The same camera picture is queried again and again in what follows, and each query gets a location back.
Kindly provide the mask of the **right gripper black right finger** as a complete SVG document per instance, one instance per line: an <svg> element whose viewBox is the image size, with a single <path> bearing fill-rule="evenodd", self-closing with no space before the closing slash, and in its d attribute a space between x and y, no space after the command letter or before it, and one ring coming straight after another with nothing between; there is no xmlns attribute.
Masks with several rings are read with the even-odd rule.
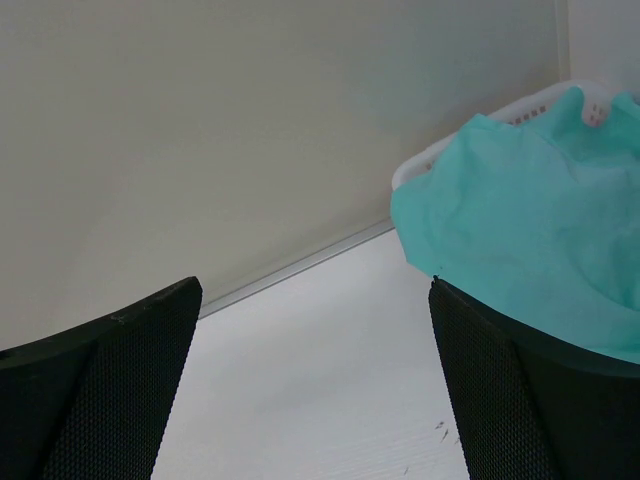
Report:
<svg viewBox="0 0 640 480"><path fill-rule="evenodd" d="M472 479L636 479L639 367L435 278L429 308Z"/></svg>

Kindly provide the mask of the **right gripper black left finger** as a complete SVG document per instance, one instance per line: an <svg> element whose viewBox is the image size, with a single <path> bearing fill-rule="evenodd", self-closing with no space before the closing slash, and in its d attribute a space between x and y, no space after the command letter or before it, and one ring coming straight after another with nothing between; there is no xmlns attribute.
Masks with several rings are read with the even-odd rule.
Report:
<svg viewBox="0 0 640 480"><path fill-rule="evenodd" d="M185 278L1 353L4 479L151 477L200 314Z"/></svg>

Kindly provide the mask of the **teal t shirt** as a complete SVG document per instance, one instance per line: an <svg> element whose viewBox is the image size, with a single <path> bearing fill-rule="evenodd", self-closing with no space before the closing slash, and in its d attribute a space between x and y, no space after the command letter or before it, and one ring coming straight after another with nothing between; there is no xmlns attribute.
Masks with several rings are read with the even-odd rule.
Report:
<svg viewBox="0 0 640 480"><path fill-rule="evenodd" d="M407 261L578 347L639 359L639 117L581 121L575 88L513 130L467 125L391 197Z"/></svg>

